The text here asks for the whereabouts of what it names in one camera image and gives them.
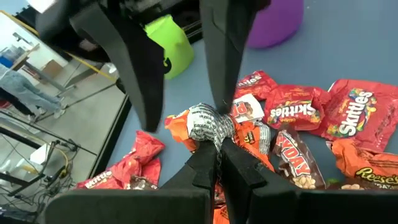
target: blue table surface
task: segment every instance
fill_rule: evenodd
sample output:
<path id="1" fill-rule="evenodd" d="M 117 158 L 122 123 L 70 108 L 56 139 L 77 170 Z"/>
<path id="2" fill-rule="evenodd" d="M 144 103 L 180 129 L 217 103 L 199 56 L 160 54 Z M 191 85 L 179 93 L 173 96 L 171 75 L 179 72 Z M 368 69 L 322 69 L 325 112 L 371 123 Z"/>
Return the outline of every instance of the blue table surface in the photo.
<path id="1" fill-rule="evenodd" d="M 246 49 L 241 77 L 264 70 L 277 83 L 313 85 L 327 90 L 339 78 L 373 80 L 398 85 L 398 1 L 311 0 L 298 32 L 269 49 Z M 213 105 L 207 77 L 203 41 L 193 45 L 195 59 L 178 77 L 165 82 L 163 119 L 200 102 Z M 134 143 L 139 120 L 131 109 L 116 147 L 111 166 L 127 154 Z M 190 153 L 175 142 L 160 124 L 154 134 L 166 148 L 160 154 L 159 184 L 168 181 L 184 165 Z M 325 179 L 343 178 L 325 140 L 301 132 Z M 387 152 L 398 153 L 398 136 L 390 138 Z"/>

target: purple exercise ball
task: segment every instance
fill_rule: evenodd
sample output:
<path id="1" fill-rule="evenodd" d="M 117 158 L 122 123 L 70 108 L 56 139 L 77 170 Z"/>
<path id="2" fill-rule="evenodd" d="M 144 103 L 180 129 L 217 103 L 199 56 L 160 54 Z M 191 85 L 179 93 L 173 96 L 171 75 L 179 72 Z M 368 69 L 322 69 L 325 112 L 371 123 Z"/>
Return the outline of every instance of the purple exercise ball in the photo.
<path id="1" fill-rule="evenodd" d="M 303 14 L 304 0 L 273 0 L 257 13 L 246 45 L 260 48 L 283 42 L 295 34 Z"/>

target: green bin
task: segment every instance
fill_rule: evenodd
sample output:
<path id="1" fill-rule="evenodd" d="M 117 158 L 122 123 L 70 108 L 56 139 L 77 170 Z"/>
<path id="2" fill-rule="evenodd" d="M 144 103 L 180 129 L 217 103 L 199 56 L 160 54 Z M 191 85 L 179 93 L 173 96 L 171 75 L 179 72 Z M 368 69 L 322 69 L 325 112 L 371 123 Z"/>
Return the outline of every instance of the green bin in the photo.
<path id="1" fill-rule="evenodd" d="M 148 37 L 165 49 L 164 64 L 171 79 L 182 73 L 193 60 L 193 48 L 184 31 L 173 21 L 171 15 L 161 17 L 145 26 Z"/>

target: jeans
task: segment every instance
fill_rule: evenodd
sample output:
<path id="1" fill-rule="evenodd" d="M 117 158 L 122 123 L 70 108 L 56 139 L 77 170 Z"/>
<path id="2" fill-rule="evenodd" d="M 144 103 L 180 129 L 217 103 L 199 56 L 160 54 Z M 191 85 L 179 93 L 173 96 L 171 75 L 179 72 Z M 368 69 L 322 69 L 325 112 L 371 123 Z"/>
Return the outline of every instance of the jeans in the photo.
<path id="1" fill-rule="evenodd" d="M 0 98 L 2 100 L 8 101 L 10 104 L 14 105 L 14 107 L 19 110 L 19 112 L 23 113 L 24 115 L 31 115 L 34 116 L 35 114 L 25 106 L 25 104 L 21 103 L 18 98 L 14 95 L 10 94 L 3 88 L 0 88 Z"/>
<path id="2" fill-rule="evenodd" d="M 28 105 L 40 106 L 51 113 L 61 110 L 61 102 L 57 97 L 42 93 L 25 76 L 15 71 L 3 76 L 0 87 Z"/>

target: peanut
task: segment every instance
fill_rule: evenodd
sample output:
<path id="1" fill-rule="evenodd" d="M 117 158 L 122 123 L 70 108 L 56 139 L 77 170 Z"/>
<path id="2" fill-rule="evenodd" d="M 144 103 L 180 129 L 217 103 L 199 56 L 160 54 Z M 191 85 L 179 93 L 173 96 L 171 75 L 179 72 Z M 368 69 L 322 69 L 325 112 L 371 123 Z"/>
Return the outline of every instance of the peanut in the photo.
<path id="1" fill-rule="evenodd" d="M 343 189 L 343 190 L 364 190 L 364 188 L 361 187 L 359 184 L 353 184 L 353 185 L 346 184 L 346 185 L 341 186 L 341 189 Z"/>
<path id="2" fill-rule="evenodd" d="M 303 189 L 315 189 L 315 180 L 310 175 L 294 177 L 292 180 L 297 187 Z"/>

